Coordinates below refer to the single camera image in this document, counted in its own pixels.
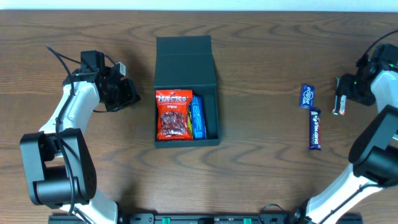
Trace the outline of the purple Dairy Milk bar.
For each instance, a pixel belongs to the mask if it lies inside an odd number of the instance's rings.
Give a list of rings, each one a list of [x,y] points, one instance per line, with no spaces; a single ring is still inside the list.
[[[321,150],[320,143],[320,113],[318,108],[311,108],[309,113],[309,149]]]

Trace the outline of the yellow snack bag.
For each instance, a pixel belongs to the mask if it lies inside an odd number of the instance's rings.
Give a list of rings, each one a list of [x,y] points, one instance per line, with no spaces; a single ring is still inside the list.
[[[187,112],[187,126],[188,126],[188,131],[189,131],[192,139],[194,139],[193,129],[192,129],[192,116],[191,116],[190,107],[188,107],[188,112]]]

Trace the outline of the green white candy bar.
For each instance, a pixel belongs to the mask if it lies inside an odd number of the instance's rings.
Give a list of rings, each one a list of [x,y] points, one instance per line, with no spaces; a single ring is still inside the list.
[[[340,78],[336,79],[336,91],[335,91],[335,104],[331,113],[333,115],[344,116],[345,115],[345,106],[346,106],[346,95],[342,95],[338,93],[338,89],[340,86]]]

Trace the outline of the blue cookie pack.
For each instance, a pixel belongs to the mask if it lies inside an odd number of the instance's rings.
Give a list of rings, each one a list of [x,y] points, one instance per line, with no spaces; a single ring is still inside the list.
[[[206,139],[206,124],[202,97],[193,95],[190,103],[190,112],[193,138]]]

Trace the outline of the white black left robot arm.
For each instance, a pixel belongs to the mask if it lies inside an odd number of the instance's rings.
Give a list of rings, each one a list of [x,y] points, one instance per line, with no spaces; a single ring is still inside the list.
[[[82,67],[68,74],[63,96],[36,133],[25,134],[20,149],[30,200],[74,215],[86,223],[130,223],[118,203],[97,189],[97,176],[84,133],[103,103],[117,112],[139,101],[122,63]]]

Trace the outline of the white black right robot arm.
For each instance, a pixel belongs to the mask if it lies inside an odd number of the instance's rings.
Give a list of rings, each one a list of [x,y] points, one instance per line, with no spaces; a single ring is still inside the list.
[[[336,223],[371,194],[397,186],[397,66],[390,64],[370,85],[378,115],[355,140],[349,164],[322,193],[295,214],[298,223]]]

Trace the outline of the red candy bag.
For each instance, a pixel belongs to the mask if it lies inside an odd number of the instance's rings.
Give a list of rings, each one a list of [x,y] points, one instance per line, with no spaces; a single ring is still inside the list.
[[[192,90],[156,90],[158,141],[191,141],[188,128],[188,107]]]

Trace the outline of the black box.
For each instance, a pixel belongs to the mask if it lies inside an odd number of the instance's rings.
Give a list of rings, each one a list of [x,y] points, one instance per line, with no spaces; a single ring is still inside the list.
[[[155,90],[192,90],[203,99],[206,138],[192,141],[158,141],[157,149],[205,147],[220,144],[217,74],[211,36],[158,37]]]

